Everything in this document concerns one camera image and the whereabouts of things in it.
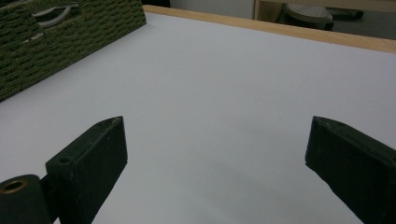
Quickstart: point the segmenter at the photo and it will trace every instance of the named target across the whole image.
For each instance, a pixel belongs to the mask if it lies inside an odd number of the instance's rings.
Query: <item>white board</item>
[[[124,116],[129,163],[94,223],[361,223],[304,165],[314,115],[396,148],[396,55],[148,14],[0,104],[0,179]]]

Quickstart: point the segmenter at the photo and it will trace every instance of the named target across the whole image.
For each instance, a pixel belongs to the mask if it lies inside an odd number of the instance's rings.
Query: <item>green woven basket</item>
[[[0,102],[146,24],[140,0],[13,1],[0,3]]]

